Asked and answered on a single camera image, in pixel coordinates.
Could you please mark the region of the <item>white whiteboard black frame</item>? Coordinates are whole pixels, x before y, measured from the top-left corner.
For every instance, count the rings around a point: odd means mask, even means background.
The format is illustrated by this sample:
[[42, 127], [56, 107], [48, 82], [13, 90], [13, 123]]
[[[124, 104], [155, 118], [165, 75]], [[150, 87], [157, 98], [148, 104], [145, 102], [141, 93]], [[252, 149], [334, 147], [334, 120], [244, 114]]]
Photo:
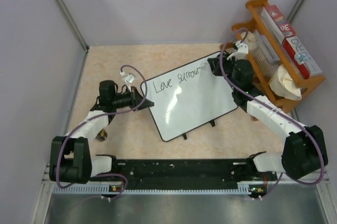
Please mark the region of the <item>white whiteboard black frame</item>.
[[141, 84], [142, 93], [154, 103], [150, 112], [164, 142], [237, 109], [227, 81], [214, 76], [209, 65], [199, 68], [218, 54], [212, 53]]

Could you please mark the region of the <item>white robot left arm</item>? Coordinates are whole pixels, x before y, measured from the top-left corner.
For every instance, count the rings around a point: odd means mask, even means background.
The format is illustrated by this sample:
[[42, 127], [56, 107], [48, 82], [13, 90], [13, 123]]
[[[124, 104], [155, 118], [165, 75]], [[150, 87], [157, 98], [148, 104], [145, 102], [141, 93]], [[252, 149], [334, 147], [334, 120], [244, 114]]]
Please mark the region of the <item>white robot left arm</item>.
[[115, 156], [92, 157], [90, 141], [99, 136], [108, 126], [118, 109], [128, 107], [130, 111], [154, 106], [132, 86], [123, 93], [117, 92], [117, 84], [104, 80], [99, 85], [99, 96], [87, 117], [70, 133], [56, 136], [52, 140], [49, 161], [49, 178], [61, 189], [71, 184], [85, 184], [102, 174], [108, 180], [119, 175], [119, 167], [113, 164]]

